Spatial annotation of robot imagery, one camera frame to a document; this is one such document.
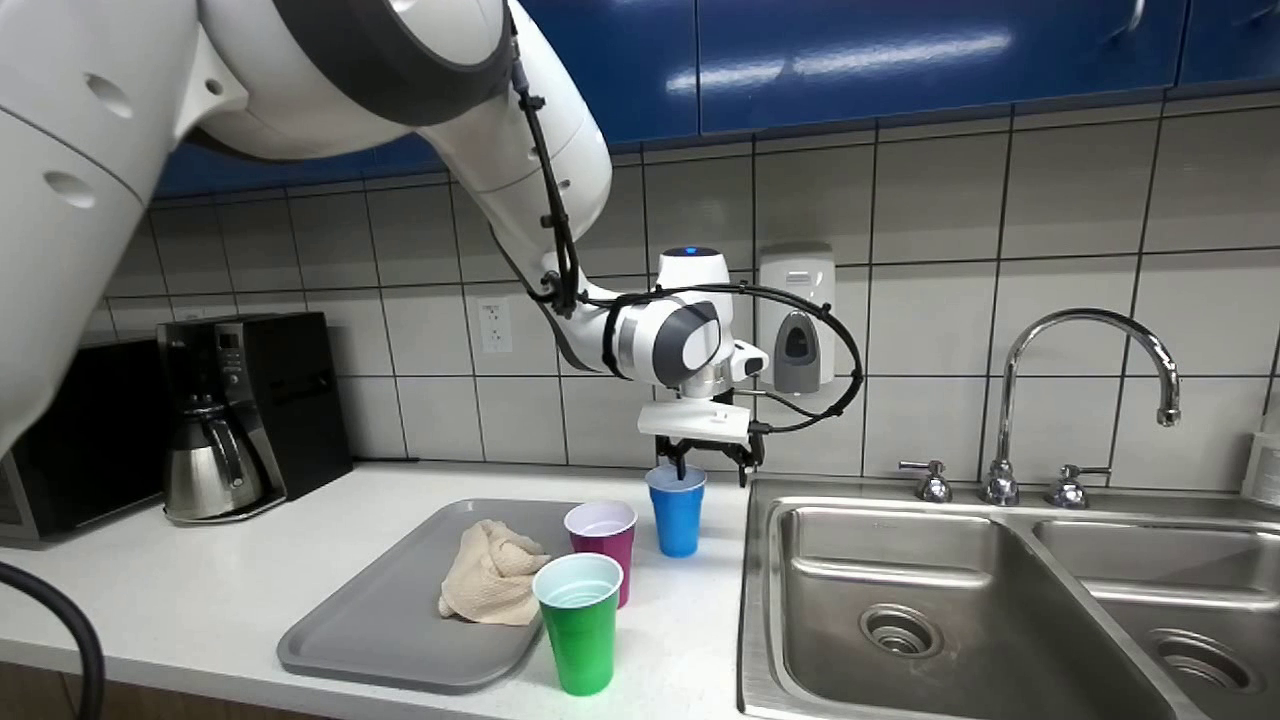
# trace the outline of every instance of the kitchen counter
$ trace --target kitchen counter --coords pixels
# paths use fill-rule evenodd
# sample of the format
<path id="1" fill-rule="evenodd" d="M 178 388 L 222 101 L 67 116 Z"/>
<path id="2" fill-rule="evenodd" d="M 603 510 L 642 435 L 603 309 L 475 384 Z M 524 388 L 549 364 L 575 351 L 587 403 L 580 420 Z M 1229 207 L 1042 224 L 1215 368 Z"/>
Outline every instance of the kitchen counter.
<path id="1" fill-rule="evenodd" d="M 575 701 L 554 689 L 549 642 L 472 695 L 293 675 L 274 642 L 436 510 L 472 498 L 629 501 L 641 511 L 633 605 L 616 679 Z M 65 587 L 96 624 L 119 685 L 218 695 L 313 718 L 741 718 L 734 605 L 746 494 L 713 486 L 693 562 L 665 562 L 641 474 L 515 474 L 367 465 L 247 525 L 173 530 L 142 510 L 50 548 L 0 548 Z M 0 587 L 0 662 L 77 670 L 67 631 Z"/>

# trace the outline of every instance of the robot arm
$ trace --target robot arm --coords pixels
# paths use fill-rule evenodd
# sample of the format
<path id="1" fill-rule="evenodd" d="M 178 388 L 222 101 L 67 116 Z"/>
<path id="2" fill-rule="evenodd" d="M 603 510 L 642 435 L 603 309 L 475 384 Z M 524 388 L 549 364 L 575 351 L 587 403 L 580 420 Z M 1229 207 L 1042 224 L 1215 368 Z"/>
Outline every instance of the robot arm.
<path id="1" fill-rule="evenodd" d="M 726 333 L 722 259 L 668 251 L 659 291 L 641 296 L 596 289 L 575 266 L 613 163 L 515 0 L 13 0 L 0 68 L 0 215 L 13 224 L 0 236 L 0 451 L 45 411 L 162 158 L 201 126 L 260 162 L 421 134 L 489 215 L 561 351 L 677 395 L 642 407 L 641 432 L 677 459 L 684 449 L 760 459 L 753 411 L 726 399 L 764 351 Z"/>

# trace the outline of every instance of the cloth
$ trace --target cloth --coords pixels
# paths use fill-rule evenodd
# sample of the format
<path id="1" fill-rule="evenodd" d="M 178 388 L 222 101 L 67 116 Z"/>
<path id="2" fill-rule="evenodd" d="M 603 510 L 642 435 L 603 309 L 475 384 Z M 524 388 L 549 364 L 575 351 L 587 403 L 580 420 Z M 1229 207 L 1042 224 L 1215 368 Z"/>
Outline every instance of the cloth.
<path id="1" fill-rule="evenodd" d="M 436 611 L 472 624 L 533 624 L 533 576 L 549 563 L 543 548 L 500 519 L 465 530 L 457 562 L 438 586 Z"/>

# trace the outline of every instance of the stainless steel sink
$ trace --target stainless steel sink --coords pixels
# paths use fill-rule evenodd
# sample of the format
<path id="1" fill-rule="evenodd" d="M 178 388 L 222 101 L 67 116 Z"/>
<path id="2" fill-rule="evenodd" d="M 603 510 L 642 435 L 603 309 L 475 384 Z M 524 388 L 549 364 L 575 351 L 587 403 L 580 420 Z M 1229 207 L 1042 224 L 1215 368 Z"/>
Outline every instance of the stainless steel sink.
<path id="1" fill-rule="evenodd" d="M 1206 718 L 1280 718 L 1280 533 L 1049 519 L 1037 538 Z"/>
<path id="2" fill-rule="evenodd" d="M 1274 718 L 1280 511 L 918 505 L 755 486 L 746 718 Z"/>
<path id="3" fill-rule="evenodd" d="M 944 718 L 1171 718 L 1051 567 L 986 516 L 778 510 L 787 685 Z"/>

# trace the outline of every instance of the pink cup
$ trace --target pink cup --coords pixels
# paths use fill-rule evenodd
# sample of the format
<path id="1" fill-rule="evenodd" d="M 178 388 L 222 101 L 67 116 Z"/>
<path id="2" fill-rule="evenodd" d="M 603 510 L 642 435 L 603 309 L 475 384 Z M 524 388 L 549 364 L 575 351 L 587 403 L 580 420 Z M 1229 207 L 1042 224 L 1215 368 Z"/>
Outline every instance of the pink cup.
<path id="1" fill-rule="evenodd" d="M 623 610 L 633 598 L 635 511 L 608 501 L 575 505 L 564 516 L 564 533 L 571 540 L 571 552 L 601 552 L 623 567 L 623 587 L 616 592 L 616 610 Z"/>

